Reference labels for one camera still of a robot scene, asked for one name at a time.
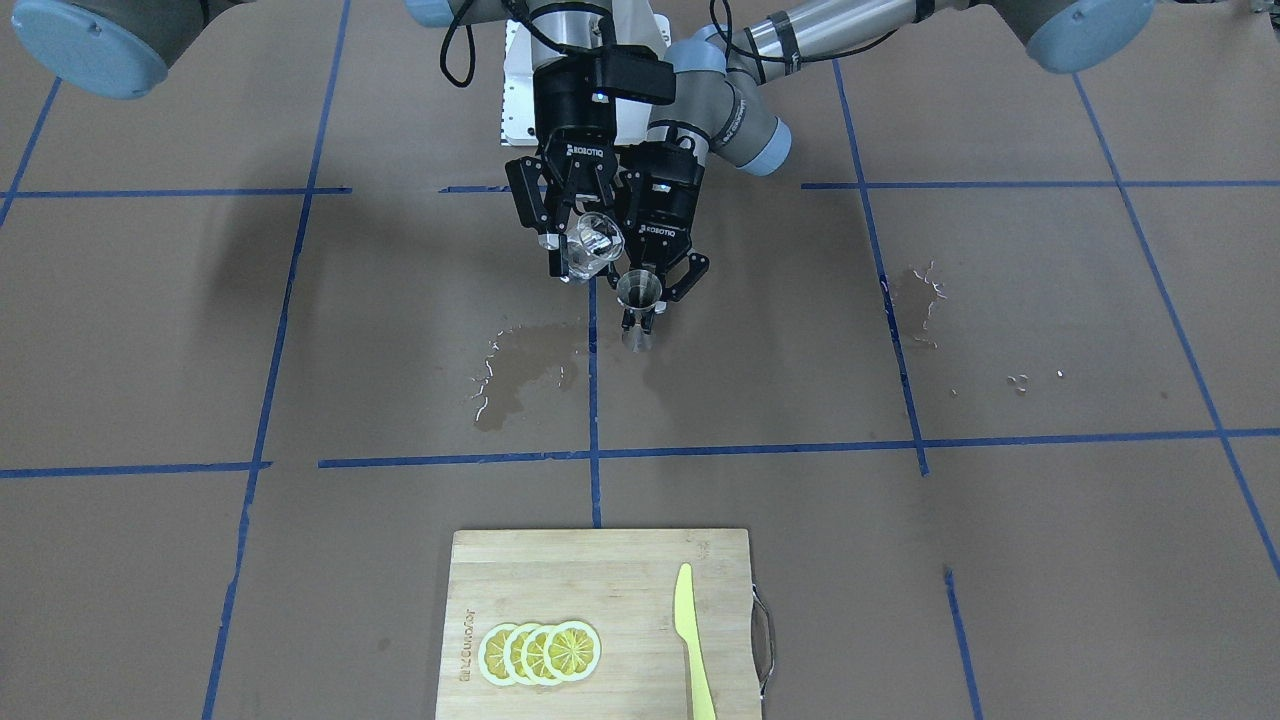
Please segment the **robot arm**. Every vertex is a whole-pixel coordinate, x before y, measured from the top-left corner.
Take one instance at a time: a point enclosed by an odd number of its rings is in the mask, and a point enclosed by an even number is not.
[[[136,99],[165,79],[210,22],[247,1],[18,0],[13,26],[31,54],[68,82]],[[708,158],[765,176],[790,152],[791,132],[768,109],[762,85],[869,50],[946,8],[979,4],[993,6],[1042,67],[1071,73],[1124,47],[1155,0],[810,0],[736,32],[708,26],[664,59],[655,24],[648,40],[632,27],[634,18],[653,18],[648,0],[404,3],[420,24],[451,35],[515,19],[535,40],[538,150],[507,165],[520,222],[538,233],[553,277],[608,279],[623,306],[625,337],[640,348],[654,318],[709,268],[690,236]],[[631,37],[620,40],[616,15],[628,20]],[[617,145],[620,100],[652,105],[637,145]],[[623,252],[626,272],[618,268]]]

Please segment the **yellow plastic knife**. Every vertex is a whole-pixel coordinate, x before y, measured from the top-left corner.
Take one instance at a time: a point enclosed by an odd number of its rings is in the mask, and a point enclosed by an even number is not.
[[[694,720],[716,720],[712,688],[703,666],[703,646],[698,639],[698,611],[694,609],[694,568],[685,562],[676,577],[676,634],[689,650],[689,688],[694,694]]]

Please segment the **black cable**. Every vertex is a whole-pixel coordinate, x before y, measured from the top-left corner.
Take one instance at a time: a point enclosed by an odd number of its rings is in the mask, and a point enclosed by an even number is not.
[[[724,8],[726,26],[721,26],[719,18],[716,17],[716,3],[717,1]],[[728,58],[728,53],[730,51],[733,51],[733,53],[737,53],[739,55],[742,55],[744,58],[750,58],[751,60],[756,60],[756,61],[760,61],[760,63],[790,63],[791,61],[791,60],[787,60],[786,58],[771,58],[768,55],[760,55],[759,53],[751,53],[750,50],[744,50],[744,49],[739,47],[737,45],[733,45],[732,32],[730,32],[730,31],[726,29],[726,27],[728,27],[730,29],[733,27],[733,9],[730,6],[730,0],[710,0],[708,10],[710,13],[712,26],[716,28],[716,33],[719,35],[719,38],[722,41],[724,41],[724,56],[726,58]],[[845,50],[842,53],[831,53],[831,54],[827,54],[827,55],[803,56],[803,58],[800,58],[800,64],[822,63],[822,61],[826,61],[826,60],[838,60],[841,58],[851,58],[851,56],[858,55],[860,53],[865,53],[865,51],[870,50],[872,47],[876,47],[881,42],[884,42],[886,40],[888,40],[890,37],[892,37],[895,32],[897,32],[897,28],[886,32],[884,35],[879,36],[877,40],[873,40],[872,42],[868,42],[867,45],[861,45],[859,47],[854,47],[852,50]]]
[[[444,79],[453,83],[453,87],[467,87],[476,77],[476,36],[471,26],[467,26],[467,77],[458,79],[449,72],[449,46],[453,44],[453,36],[457,35],[458,28],[462,26],[462,18],[466,17],[475,3],[476,0],[462,3],[462,6],[453,15],[453,22],[449,23],[449,29],[444,31],[444,42],[440,44],[440,73],[444,76]]]

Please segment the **lemon slice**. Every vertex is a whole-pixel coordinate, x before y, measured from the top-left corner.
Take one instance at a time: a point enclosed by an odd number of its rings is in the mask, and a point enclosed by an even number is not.
[[[502,653],[507,644],[507,637],[516,629],[515,623],[503,623],[489,630],[480,641],[480,674],[485,680],[499,685],[515,685],[516,679],[507,671],[507,665],[502,661]]]
[[[600,662],[600,635],[580,620],[561,623],[548,634],[543,662],[557,680],[582,680]]]
[[[536,684],[525,675],[525,670],[520,661],[524,656],[525,641],[529,639],[529,634],[541,626],[541,623],[525,623],[524,625],[517,625],[502,643],[502,665],[507,670],[507,675],[521,685]]]
[[[547,641],[556,628],[557,625],[541,625],[532,633],[529,633],[529,637],[525,638],[525,646],[521,648],[520,669],[535,685],[554,687],[563,682],[548,670],[543,653],[547,648]]]

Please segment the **blue tape line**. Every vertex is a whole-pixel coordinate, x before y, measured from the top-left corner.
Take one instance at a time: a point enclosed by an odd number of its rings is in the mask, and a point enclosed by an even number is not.
[[[1142,254],[1146,256],[1147,266],[1151,269],[1151,275],[1155,278],[1156,287],[1160,290],[1160,297],[1165,302],[1165,310],[1169,311],[1169,320],[1174,324],[1174,331],[1178,334],[1178,342],[1181,343],[1183,352],[1187,355],[1187,361],[1192,366],[1192,374],[1196,377],[1196,384],[1199,386],[1201,397],[1204,400],[1204,407],[1208,409],[1208,415],[1213,421],[1213,428],[1217,430],[1219,441],[1222,443],[1222,451],[1226,454],[1226,460],[1231,465],[1231,471],[1235,474],[1235,482],[1240,487],[1240,495],[1244,497],[1244,503],[1249,509],[1249,515],[1253,518],[1253,527],[1257,528],[1258,537],[1262,539],[1262,546],[1266,548],[1267,557],[1271,560],[1271,569],[1275,571],[1276,578],[1280,579],[1280,553],[1276,552],[1276,546],[1271,541],[1271,533],[1267,530],[1266,521],[1262,519],[1262,512],[1258,510],[1258,505],[1253,500],[1253,491],[1249,489],[1249,482],[1244,478],[1244,470],[1240,468],[1240,462],[1235,457],[1235,450],[1231,447],[1230,437],[1222,427],[1222,418],[1219,415],[1217,406],[1213,404],[1213,397],[1208,392],[1208,383],[1204,382],[1204,374],[1201,372],[1199,363],[1196,360],[1196,352],[1192,350],[1190,340],[1188,340],[1187,331],[1183,328],[1183,322],[1178,316],[1178,310],[1174,309],[1172,296],[1169,295],[1169,288],[1165,286],[1165,278],[1160,273],[1160,266],[1156,263],[1156,255],[1152,252],[1151,243],[1147,241],[1147,232],[1142,227],[1142,220],[1138,219],[1138,210],[1134,208],[1133,200],[1129,197],[1129,191],[1120,177],[1120,168],[1116,165],[1115,156],[1111,152],[1111,146],[1107,143],[1107,138],[1102,133],[1102,123],[1098,122],[1098,115],[1093,110],[1093,104],[1089,101],[1089,94],[1084,91],[1084,83],[1080,82],[1079,73],[1073,73],[1071,78],[1075,81],[1075,90],[1080,95],[1080,101],[1084,104],[1084,110],[1089,115],[1089,122],[1093,123],[1093,132],[1098,136],[1098,143],[1102,146],[1102,154],[1107,159],[1107,165],[1111,167],[1111,176],[1115,178],[1115,186],[1120,191],[1120,197],[1124,199],[1125,210],[1129,213],[1129,222],[1133,223],[1134,233],[1137,233],[1138,242],[1142,245]]]
[[[338,70],[342,67],[342,50],[347,38],[347,20],[351,17],[351,0],[342,3],[342,18],[338,20],[338,40],[333,50],[333,63],[329,68],[329,83],[325,87],[324,106],[320,110],[320,124],[316,128],[315,149],[311,154],[311,172],[307,174],[307,192],[302,200],[302,213],[298,218],[298,233],[293,241],[293,258],[289,260],[289,274],[284,283],[284,300],[280,302],[280,319],[275,329],[275,347],[271,351],[271,366],[266,374],[266,391],[262,395],[262,411],[257,423],[257,437],[253,442],[255,468],[250,470],[248,482],[244,484],[244,502],[241,506],[239,530],[236,536],[236,571],[232,582],[227,585],[227,594],[223,598],[221,625],[218,630],[218,642],[214,646],[214,661],[209,670],[209,687],[205,691],[205,706],[201,720],[212,720],[214,705],[218,701],[218,685],[221,680],[223,660],[227,656],[227,637],[230,633],[232,614],[236,610],[236,592],[239,588],[241,570],[244,564],[244,547],[248,542],[250,507],[253,505],[253,496],[257,492],[259,468],[262,460],[262,451],[266,446],[266,428],[271,419],[271,404],[275,398],[275,383],[280,373],[280,356],[284,352],[284,337],[289,325],[289,301],[293,297],[293,282],[298,273],[298,259],[302,255],[303,240],[307,234],[307,222],[311,218],[311,201],[315,197],[316,178],[320,174],[320,158],[324,154],[325,132],[329,127],[329,111],[333,108],[333,94],[338,86]]]
[[[970,188],[1064,188],[1111,187],[1112,181],[938,181],[938,182],[868,182],[868,190],[970,190]],[[856,182],[806,182],[800,190],[858,190]]]
[[[451,184],[440,188],[440,193],[447,192],[511,192],[509,184]]]
[[[88,197],[259,197],[302,195],[351,195],[349,187],[207,187],[192,190],[41,190],[18,192],[23,200],[64,200]]]
[[[49,111],[52,110],[54,100],[58,97],[58,88],[61,86],[63,78],[54,78],[54,83],[49,87],[49,96],[45,97],[45,105],[40,109],[40,117],[36,118],[36,127],[31,129],[31,137],[27,138],[27,149],[22,151],[22,160],[18,161],[18,170],[13,174],[13,182],[9,183],[9,193],[5,196],[4,204],[0,205],[0,227],[4,227],[4,222],[9,218],[9,209],[13,208],[13,201],[17,199],[22,178],[27,174],[27,165],[31,164],[31,156],[36,152],[40,133],[45,132],[45,122],[49,119]]]
[[[897,357],[897,373],[902,380],[902,400],[906,402],[906,416],[911,423],[911,438],[915,441],[915,456],[920,462],[920,475],[929,474],[929,460],[924,455],[924,438],[920,434],[920,419],[915,413],[915,398],[911,395],[911,378],[906,372],[906,356],[902,355],[902,341],[899,337],[897,316],[893,314],[893,297],[890,293],[888,275],[884,273],[884,258],[881,254],[879,233],[876,232],[876,214],[872,210],[872,196],[867,190],[867,176],[863,173],[863,156],[858,151],[858,132],[854,128],[854,115],[849,110],[849,97],[845,95],[845,78],[840,72],[840,61],[832,60],[836,69],[836,92],[840,95],[840,108],[845,113],[845,131],[849,133],[849,150],[854,156],[854,172],[858,176],[858,193],[863,200],[863,214],[867,217],[867,234],[876,258],[876,274],[879,277],[881,296],[884,301],[884,316],[888,319],[888,334],[893,341],[893,356]]]
[[[1123,181],[1125,187],[1280,187],[1280,181]]]
[[[956,578],[951,568],[946,569],[947,603],[951,605],[951,624],[956,629],[956,644],[960,647],[960,662],[964,665],[964,682],[969,688],[969,705],[973,707],[973,720],[982,720],[982,698],[978,697],[978,678],[973,671],[973,657],[969,656],[969,637],[964,632],[964,618],[960,616],[960,602],[956,600]]]
[[[637,447],[602,450],[600,457],[680,457],[707,455],[790,455],[809,452],[864,452],[869,450],[914,450],[915,442],[890,439],[876,442],[815,442],[794,445],[713,445],[704,447]]]
[[[978,437],[978,438],[940,438],[924,441],[925,447],[1002,447],[1037,445],[1088,445],[1103,442],[1156,442],[1171,439],[1215,439],[1217,430],[1170,430],[1156,433],[1096,433],[1078,436],[1027,436],[1027,437]]]
[[[1280,437],[1280,428],[1245,428],[1228,430],[1231,437]],[[975,438],[925,439],[928,448],[947,447],[1004,447],[1041,445],[1089,445],[1107,442],[1161,442],[1188,439],[1215,439],[1217,430],[1166,430],[1148,433],[1094,433],[1061,436],[1010,436]],[[868,442],[815,442],[792,445],[721,445],[692,447],[630,447],[617,450],[598,450],[603,460],[623,457],[673,457],[705,455],[787,455],[810,452],[867,452],[876,450],[914,450],[910,439],[868,441]],[[394,468],[413,465],[470,465],[483,462],[531,462],[539,460],[589,460],[590,450],[566,450],[556,452],[506,452],[493,455],[426,455],[406,457],[348,457],[320,460],[320,469],[335,468]]]
[[[586,460],[589,450],[553,452],[503,452],[495,455],[422,455],[407,457],[339,457],[321,460],[321,470],[338,468],[412,468],[420,465],[483,465],[486,462],[538,462],[541,460]]]
[[[243,473],[270,462],[186,462],[177,465],[99,465],[86,468],[19,468],[0,470],[0,480],[32,478],[105,478],[115,475],[178,475],[187,473]]]
[[[920,181],[920,182],[869,182],[869,190],[970,190],[970,188],[1070,188],[1115,187],[1116,181]],[[1280,181],[1124,181],[1125,187],[1280,187]],[[858,190],[856,182],[804,182],[800,190]]]
[[[591,527],[603,528],[604,515],[600,510],[600,368],[596,356],[596,304],[595,304],[595,278],[591,278],[591,287],[588,291],[588,331],[586,346],[589,352],[588,374],[590,377],[589,413],[591,423]]]
[[[1280,428],[1245,428],[1226,430],[1226,437],[1280,437]]]

